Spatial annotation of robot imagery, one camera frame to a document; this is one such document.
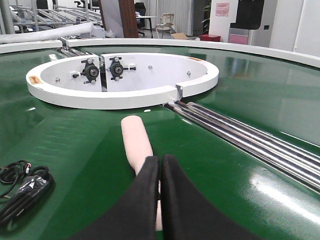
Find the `white oval platform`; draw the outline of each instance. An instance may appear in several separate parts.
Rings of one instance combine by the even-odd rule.
[[[125,69],[117,79],[110,71],[115,58]],[[93,54],[55,60],[31,69],[26,75],[29,92],[42,101],[64,107],[116,110],[171,103],[208,91],[218,82],[218,68],[198,58],[112,53],[101,55],[105,88],[101,73],[92,83],[80,75],[88,59],[100,68],[99,57]]]

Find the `warning label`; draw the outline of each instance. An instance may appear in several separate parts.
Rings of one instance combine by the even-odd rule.
[[[29,80],[30,80],[31,84],[42,84],[42,82],[40,81],[40,79],[37,76],[30,76]]]

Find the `pink cylindrical object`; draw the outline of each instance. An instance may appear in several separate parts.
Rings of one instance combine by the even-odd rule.
[[[147,131],[142,119],[135,115],[123,118],[121,129],[126,157],[130,166],[134,169],[135,175],[138,175],[146,157],[154,155]],[[157,231],[162,230],[160,200],[157,203],[155,228]]]

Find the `black wire bundle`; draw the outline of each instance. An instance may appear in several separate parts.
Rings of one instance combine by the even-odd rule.
[[[0,209],[0,225],[5,225],[19,217],[53,183],[54,180],[49,173],[48,167],[38,166],[27,174],[30,167],[31,164],[29,162],[21,160],[2,168],[0,181],[4,184],[12,184],[10,189],[1,195],[2,198],[14,188],[20,179],[24,177],[30,178],[25,179],[17,193]]]
[[[1,167],[0,171],[0,182],[5,185],[11,185],[11,187],[2,193],[0,195],[0,198],[3,198],[8,193],[11,192],[11,190],[15,187],[17,182],[24,178],[28,171],[27,168],[30,168],[31,164],[30,162],[27,162],[26,160],[20,160],[13,163],[10,163],[7,166]]]

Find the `bolt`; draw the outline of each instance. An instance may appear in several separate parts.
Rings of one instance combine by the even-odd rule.
[[[122,71],[122,69],[121,69],[121,67],[116,66],[116,67],[114,68],[114,71],[115,71],[116,74],[120,74],[121,71]]]
[[[98,71],[97,69],[91,69],[89,71],[89,74],[92,76],[92,77],[96,77],[98,75]]]

